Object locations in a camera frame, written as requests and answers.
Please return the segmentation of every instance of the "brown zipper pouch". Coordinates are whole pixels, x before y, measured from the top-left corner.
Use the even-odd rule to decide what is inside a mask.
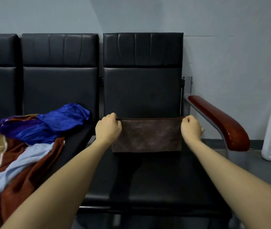
[[[122,132],[112,144],[112,151],[114,153],[181,151],[183,118],[118,119],[122,122]]]

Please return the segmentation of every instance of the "left hand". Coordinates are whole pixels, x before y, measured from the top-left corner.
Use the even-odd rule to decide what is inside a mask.
[[[111,113],[99,122],[95,127],[96,141],[110,146],[116,141],[122,131],[122,123],[117,120],[115,113]]]

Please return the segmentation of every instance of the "wooden armrest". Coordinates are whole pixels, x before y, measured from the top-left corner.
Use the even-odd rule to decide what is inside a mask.
[[[229,150],[249,150],[248,134],[236,120],[200,96],[185,95],[184,98],[220,132]]]

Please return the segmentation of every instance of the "chair backrest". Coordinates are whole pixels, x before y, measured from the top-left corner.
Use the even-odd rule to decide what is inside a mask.
[[[23,34],[24,114],[77,103],[98,119],[98,34]]]
[[[104,114],[180,116],[183,33],[104,34]]]
[[[20,38],[0,34],[0,119],[22,113]]]

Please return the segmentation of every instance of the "wall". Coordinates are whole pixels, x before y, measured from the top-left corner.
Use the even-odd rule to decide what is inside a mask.
[[[184,32],[183,76],[193,76],[193,94],[235,118],[250,139],[264,138],[271,0],[0,0],[0,33],[109,32]],[[220,138],[198,118],[203,137]]]

